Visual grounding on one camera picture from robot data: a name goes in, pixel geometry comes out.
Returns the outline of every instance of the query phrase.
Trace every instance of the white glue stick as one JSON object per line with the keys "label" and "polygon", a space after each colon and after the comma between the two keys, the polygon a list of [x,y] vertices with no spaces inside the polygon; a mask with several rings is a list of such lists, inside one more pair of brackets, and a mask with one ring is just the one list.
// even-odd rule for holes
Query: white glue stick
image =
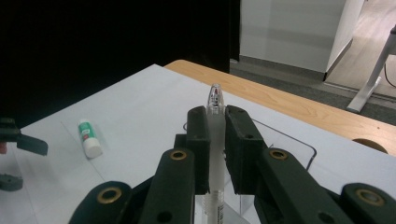
{"label": "white glue stick", "polygon": [[78,123],[79,135],[81,137],[82,146],[85,155],[90,158],[96,158],[102,155],[102,148],[96,138],[95,131],[87,119],[81,119]]}

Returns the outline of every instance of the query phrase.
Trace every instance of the floor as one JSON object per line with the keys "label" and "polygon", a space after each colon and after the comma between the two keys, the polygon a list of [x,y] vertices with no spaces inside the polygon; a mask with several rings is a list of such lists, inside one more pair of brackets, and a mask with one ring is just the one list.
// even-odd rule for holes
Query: floor
{"label": "floor", "polygon": [[[352,91],[359,90],[371,75],[395,24],[395,0],[366,1],[355,28],[352,45],[330,72],[325,83]],[[389,55],[386,66],[389,81],[396,85],[395,55]],[[375,95],[396,99],[396,88],[387,82],[384,75],[382,70]]]}
{"label": "floor", "polygon": [[[302,87],[308,87],[312,88],[315,90],[319,90],[320,95],[318,96],[320,99],[323,98],[323,101],[329,100],[328,93],[332,93],[335,95],[343,96],[349,99],[349,101],[345,104],[345,109],[347,108],[347,105],[349,102],[355,97],[356,91],[349,90],[347,88],[339,88],[339,87],[334,87],[333,85],[328,85],[323,82],[323,76],[320,76],[317,72],[313,72],[310,70],[298,68],[298,67],[292,67],[280,63],[269,63],[267,61],[259,60],[259,59],[254,59],[254,58],[249,58],[245,56],[240,56],[239,62],[236,61],[231,61],[230,63],[231,67],[231,74],[233,75],[241,75],[235,73],[236,71],[243,71],[247,72],[250,75],[243,77],[246,79],[250,79],[252,81],[256,81],[255,79],[260,79],[260,77],[266,79],[266,78],[272,78],[272,79],[278,79],[280,81],[283,81],[284,83],[291,83],[291,84],[296,84]],[[282,91],[288,91],[292,94],[300,95],[302,97],[304,96],[304,92],[296,92],[296,91],[289,91],[286,90],[285,88],[288,87],[288,85],[283,85],[281,83],[277,84],[280,86],[273,86],[273,88],[282,90]],[[373,95],[370,97],[367,101],[367,103],[371,103],[374,105],[381,105],[386,108],[396,110],[396,99],[389,98],[389,97],[380,97],[380,96],[375,96]]]}

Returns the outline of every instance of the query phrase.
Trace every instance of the black wall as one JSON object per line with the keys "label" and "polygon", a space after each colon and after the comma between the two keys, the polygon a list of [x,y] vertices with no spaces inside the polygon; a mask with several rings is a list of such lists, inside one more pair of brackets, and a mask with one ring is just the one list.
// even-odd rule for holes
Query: black wall
{"label": "black wall", "polygon": [[229,71],[225,0],[0,4],[0,117],[19,127],[154,63]]}

